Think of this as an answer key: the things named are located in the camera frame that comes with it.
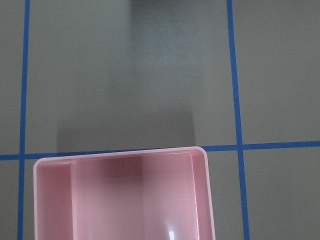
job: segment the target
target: blue tape line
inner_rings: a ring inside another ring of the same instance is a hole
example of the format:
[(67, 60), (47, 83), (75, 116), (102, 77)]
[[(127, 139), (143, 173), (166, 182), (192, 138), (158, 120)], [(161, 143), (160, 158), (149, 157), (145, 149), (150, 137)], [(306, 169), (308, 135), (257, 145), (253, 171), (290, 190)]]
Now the blue tape line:
[(242, 146), (243, 150), (288, 149), (288, 148), (310, 148), (310, 147), (320, 147), (320, 141), (256, 143), (256, 144), (244, 144)]
[(206, 152), (222, 152), (222, 151), (235, 151), (238, 149), (237, 145), (214, 145), (214, 146), (201, 146)]
[(238, 154), (238, 168), (239, 168), (239, 179), (240, 179), (243, 237), (244, 237), (244, 240), (250, 240), (244, 151), (242, 149), (239, 149), (237, 151), (237, 154)]
[(0, 161), (7, 161), (7, 160), (18, 160), (20, 155), (12, 154), (12, 155), (0, 155)]
[(238, 145), (242, 145), (243, 144), (242, 127), (241, 127), (240, 98), (239, 98), (232, 0), (227, 1), (227, 17), (228, 17), (229, 49), (230, 49), (231, 76), (232, 76), (232, 87), (233, 87), (233, 106), (234, 106), (234, 118), (235, 118), (236, 143)]
[[(241, 149), (242, 150), (261, 150), (261, 149), (288, 149), (288, 148), (311, 148), (311, 147), (320, 147), (320, 141), (294, 141), (294, 142), (269, 142), (269, 143), (243, 144)], [(211, 145), (211, 146), (201, 146), (201, 148), (203, 148), (206, 152), (237, 151), (239, 149), (237, 145)], [(30, 154), (25, 154), (24, 158), (26, 160), (29, 160), (29, 159), (64, 157), (64, 156), (73, 156), (73, 155), (106, 154), (106, 153), (127, 152), (127, 151), (151, 150), (151, 149), (156, 149), (156, 148), (30, 153)], [(19, 160), (19, 159), (20, 159), (20, 155), (18, 154), (0, 155), (0, 161)]]
[(20, 141), (19, 141), (19, 183), (18, 183), (18, 221), (17, 240), (23, 240), (24, 231), (24, 190), (25, 190), (25, 150), (26, 150), (26, 108), (27, 108), (27, 75), (29, 46), (30, 0), (24, 2), (24, 29), (22, 54), (21, 108), (20, 108)]
[(19, 160), (19, 186), (18, 186), (18, 223), (17, 239), (23, 239), (24, 231), (24, 194), (25, 194), (25, 159)]
[(227, 0), (227, 19), (228, 19), (228, 35), (229, 35), (232, 89), (233, 89), (236, 144), (238, 147), (237, 154), (238, 154), (238, 170), (239, 170), (240, 195), (241, 195), (243, 238), (244, 240), (250, 240), (247, 190), (246, 190), (246, 172), (245, 172), (243, 140), (242, 140), (241, 112), (240, 112), (240, 98), (239, 98), (239, 85), (238, 85), (238, 74), (237, 74), (237, 58), (236, 58), (232, 0)]

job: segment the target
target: gray surface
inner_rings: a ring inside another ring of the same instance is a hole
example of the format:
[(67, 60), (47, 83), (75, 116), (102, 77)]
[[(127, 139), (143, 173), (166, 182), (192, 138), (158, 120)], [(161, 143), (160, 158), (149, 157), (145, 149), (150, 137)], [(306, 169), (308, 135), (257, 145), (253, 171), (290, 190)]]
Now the gray surface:
[(207, 155), (216, 240), (243, 240), (237, 152)]
[(320, 236), (320, 148), (244, 153), (252, 240)]
[(29, 41), (27, 153), (236, 142), (224, 2), (35, 0)]
[(33, 168), (36, 160), (26, 160), (24, 169), (24, 206), (23, 206), (23, 239), (35, 239), (34, 219), (34, 178)]
[(0, 1), (0, 154), (19, 152), (24, 2)]
[[(226, 1), (32, 0), (26, 152), (236, 143)], [(233, 1), (244, 143), (319, 141), (319, 1)], [(19, 153), (24, 1), (0, 1), (0, 155)], [(245, 151), (251, 240), (317, 239), (319, 148)], [(208, 153), (217, 240), (243, 239), (237, 153)], [(24, 240), (34, 239), (33, 160)], [(0, 161), (0, 236), (19, 163)]]
[(234, 1), (244, 143), (318, 141), (320, 1)]
[(17, 238), (19, 161), (0, 161), (0, 238)]

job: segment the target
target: pink container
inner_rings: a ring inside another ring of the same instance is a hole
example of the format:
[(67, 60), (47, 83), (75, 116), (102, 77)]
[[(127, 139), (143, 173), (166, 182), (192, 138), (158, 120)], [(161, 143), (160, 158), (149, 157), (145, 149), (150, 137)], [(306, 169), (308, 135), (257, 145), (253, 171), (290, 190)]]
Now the pink container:
[(38, 160), (35, 240), (215, 240), (200, 147)]

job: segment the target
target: grid line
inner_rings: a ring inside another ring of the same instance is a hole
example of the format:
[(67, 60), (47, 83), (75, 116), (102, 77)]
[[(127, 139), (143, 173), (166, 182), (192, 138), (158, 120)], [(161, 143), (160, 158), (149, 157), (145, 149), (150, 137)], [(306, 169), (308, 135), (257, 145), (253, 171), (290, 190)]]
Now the grid line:
[[(228, 22), (230, 64), (231, 64), (232, 89), (233, 89), (236, 144), (209, 145), (209, 146), (201, 146), (201, 147), (206, 152), (237, 151), (243, 236), (244, 236), (244, 240), (250, 240), (244, 151), (245, 150), (246, 151), (262, 150), (262, 149), (320, 147), (320, 141), (270, 142), (270, 143), (243, 144), (232, 0), (227, 0), (226, 5), (227, 5), (227, 22)], [(27, 153), (26, 154), (26, 111), (27, 111), (26, 108), (27, 108), (29, 21), (30, 21), (30, 0), (25, 0), (24, 27), (23, 27), (23, 52), (22, 52), (22, 76), (21, 76), (19, 154), (0, 154), (0, 161), (19, 160), (17, 240), (23, 240), (25, 160), (49, 158), (49, 157), (63, 157), (63, 156), (72, 156), (72, 155), (101, 154), (101, 153), (114, 153), (114, 152), (127, 152), (127, 151), (154, 149), (154, 148), (117, 149), (117, 150), (102, 150), (102, 151), (75, 151), (75, 152), (51, 152), (51, 153), (49, 152), (49, 153), (29, 153), (29, 154)]]
[(18, 216), (17, 240), (24, 236), (24, 191), (25, 191), (25, 152), (26, 152), (26, 111), (27, 111), (27, 76), (29, 46), (30, 0), (24, 2), (21, 102), (20, 102), (20, 140), (19, 140), (19, 182), (18, 182)]
[(243, 238), (244, 240), (250, 240), (247, 188), (246, 188), (246, 171), (245, 171), (245, 160), (244, 160), (242, 127), (241, 127), (241, 111), (240, 111), (232, 0), (227, 0), (226, 7), (227, 7), (230, 64), (231, 64), (231, 76), (232, 76), (235, 133), (236, 133), (236, 145), (237, 145), (237, 156), (238, 156), (238, 171), (239, 171), (239, 183), (240, 183)]
[[(235, 145), (209, 145), (209, 146), (199, 146), (199, 147), (203, 148), (206, 152), (237, 151), (239, 148), (236, 144)], [(320, 141), (267, 142), (267, 143), (250, 143), (250, 144), (242, 145), (242, 149), (244, 151), (263, 150), (263, 149), (314, 148), (314, 147), (320, 147)], [(65, 156), (86, 155), (86, 154), (107, 154), (107, 153), (151, 150), (151, 149), (156, 149), (156, 148), (25, 153), (24, 159), (33, 160), (33, 159), (50, 158), (50, 157), (65, 157)], [(19, 159), (20, 159), (19, 154), (0, 155), (0, 161), (19, 160)]]

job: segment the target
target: pink plastic bin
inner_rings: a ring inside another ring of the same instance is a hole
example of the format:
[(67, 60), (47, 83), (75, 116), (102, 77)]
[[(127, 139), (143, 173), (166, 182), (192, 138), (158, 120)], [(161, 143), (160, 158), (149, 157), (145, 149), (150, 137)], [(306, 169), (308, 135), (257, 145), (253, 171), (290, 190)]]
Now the pink plastic bin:
[(38, 160), (36, 240), (215, 240), (200, 147)]

